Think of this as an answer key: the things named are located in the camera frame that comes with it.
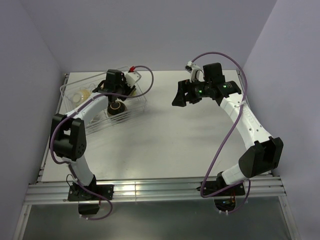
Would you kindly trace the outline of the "green and white bowl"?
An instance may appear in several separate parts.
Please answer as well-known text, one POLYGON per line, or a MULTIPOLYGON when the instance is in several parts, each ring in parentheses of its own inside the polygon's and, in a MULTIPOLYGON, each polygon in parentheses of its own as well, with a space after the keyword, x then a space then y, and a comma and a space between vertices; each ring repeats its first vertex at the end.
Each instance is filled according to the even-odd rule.
POLYGON ((130 94, 129 94, 129 96, 136 96, 137 95, 137 90, 136 89, 134 89, 130 94))

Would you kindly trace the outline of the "dark brown glazed bowl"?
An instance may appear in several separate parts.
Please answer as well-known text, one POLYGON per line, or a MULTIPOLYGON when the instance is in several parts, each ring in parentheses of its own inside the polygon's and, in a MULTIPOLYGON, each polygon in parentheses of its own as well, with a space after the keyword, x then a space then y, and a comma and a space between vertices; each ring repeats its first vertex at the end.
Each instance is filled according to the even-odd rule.
POLYGON ((112 121, 120 122, 128 115, 127 107, 121 101, 114 101, 107 107, 107 115, 112 121))

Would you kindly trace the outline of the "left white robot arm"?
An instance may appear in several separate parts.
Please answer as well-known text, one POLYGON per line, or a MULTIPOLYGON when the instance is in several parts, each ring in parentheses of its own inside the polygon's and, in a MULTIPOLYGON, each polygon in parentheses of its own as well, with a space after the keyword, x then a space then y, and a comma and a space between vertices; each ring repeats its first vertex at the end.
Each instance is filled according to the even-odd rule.
POLYGON ((127 112, 124 101, 133 97, 135 83, 140 78, 135 73, 135 67, 126 72, 110 69, 83 103, 66 114, 57 113, 52 118, 50 155, 56 164, 68 166, 74 179, 73 187, 86 200, 95 198, 98 193, 96 177, 85 158, 86 126, 104 110, 109 117, 122 119, 127 112))

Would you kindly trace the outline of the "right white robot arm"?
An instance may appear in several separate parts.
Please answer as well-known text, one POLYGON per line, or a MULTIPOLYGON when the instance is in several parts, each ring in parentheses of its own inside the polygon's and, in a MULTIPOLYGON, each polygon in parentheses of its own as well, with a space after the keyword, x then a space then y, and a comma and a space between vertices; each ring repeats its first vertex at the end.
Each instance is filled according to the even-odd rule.
POLYGON ((189 61, 185 69, 189 79, 178 82, 177 94, 172 101, 175 107, 196 104, 203 98, 210 98, 225 111, 233 122, 245 145, 245 153, 236 165, 220 172, 216 178, 216 189, 208 194, 229 194, 234 186, 257 175, 278 167, 284 143, 280 137, 273 137, 261 125, 245 101, 245 93, 235 81, 226 81, 220 63, 199 67, 189 61))

